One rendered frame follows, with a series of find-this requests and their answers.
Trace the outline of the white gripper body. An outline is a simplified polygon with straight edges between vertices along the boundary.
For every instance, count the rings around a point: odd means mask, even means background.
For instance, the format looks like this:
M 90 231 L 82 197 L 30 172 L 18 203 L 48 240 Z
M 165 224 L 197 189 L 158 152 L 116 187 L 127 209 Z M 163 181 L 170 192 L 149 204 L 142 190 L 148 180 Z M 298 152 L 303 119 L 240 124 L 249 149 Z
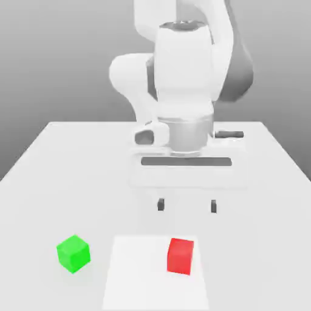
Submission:
M 129 182 L 140 188 L 244 189 L 248 155 L 239 148 L 207 148 L 198 157 L 173 157 L 164 149 L 129 155 Z

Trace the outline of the small red cube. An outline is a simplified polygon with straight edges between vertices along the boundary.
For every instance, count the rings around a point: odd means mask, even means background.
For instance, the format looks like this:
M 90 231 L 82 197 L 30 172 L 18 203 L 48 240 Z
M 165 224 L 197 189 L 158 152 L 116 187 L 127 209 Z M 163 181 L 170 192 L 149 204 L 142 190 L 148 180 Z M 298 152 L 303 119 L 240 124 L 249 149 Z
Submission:
M 172 238 L 167 253 L 167 271 L 190 275 L 194 241 Z

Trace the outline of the small green cube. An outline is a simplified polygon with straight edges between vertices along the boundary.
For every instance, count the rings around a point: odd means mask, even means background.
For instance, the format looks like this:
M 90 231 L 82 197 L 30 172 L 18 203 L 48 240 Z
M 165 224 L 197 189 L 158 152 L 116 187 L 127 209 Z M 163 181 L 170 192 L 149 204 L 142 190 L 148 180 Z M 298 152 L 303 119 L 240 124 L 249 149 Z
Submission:
M 59 263 L 71 273 L 91 261 L 89 244 L 76 234 L 56 246 Z

